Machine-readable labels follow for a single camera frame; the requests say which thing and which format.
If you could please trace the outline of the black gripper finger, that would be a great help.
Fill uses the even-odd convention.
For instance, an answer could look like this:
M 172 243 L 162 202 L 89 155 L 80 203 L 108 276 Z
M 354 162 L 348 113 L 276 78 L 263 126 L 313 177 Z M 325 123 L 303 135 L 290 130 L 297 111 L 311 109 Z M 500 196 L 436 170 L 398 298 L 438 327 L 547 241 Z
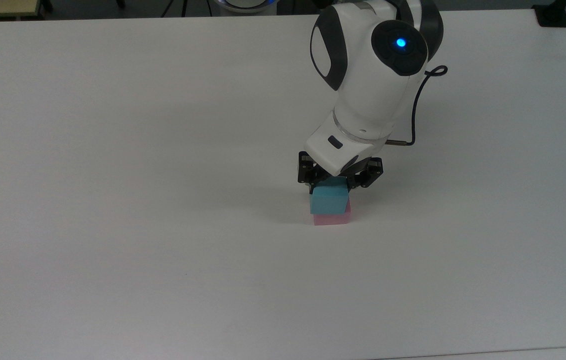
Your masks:
M 356 188 L 370 187 L 384 173 L 384 166 L 381 157 L 370 157 L 359 161 L 353 166 L 353 170 L 347 174 L 348 191 Z
M 308 187 L 311 195 L 317 182 L 317 166 L 313 158 L 306 152 L 301 151 L 297 155 L 297 182 Z

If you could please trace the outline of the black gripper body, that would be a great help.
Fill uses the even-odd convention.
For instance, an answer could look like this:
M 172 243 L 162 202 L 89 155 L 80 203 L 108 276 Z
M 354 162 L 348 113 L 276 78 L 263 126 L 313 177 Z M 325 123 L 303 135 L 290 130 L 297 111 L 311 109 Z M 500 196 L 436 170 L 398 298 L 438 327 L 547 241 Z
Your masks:
M 333 177 L 331 173 L 322 168 L 318 163 L 313 166 L 313 186 L 318 185 L 321 182 Z

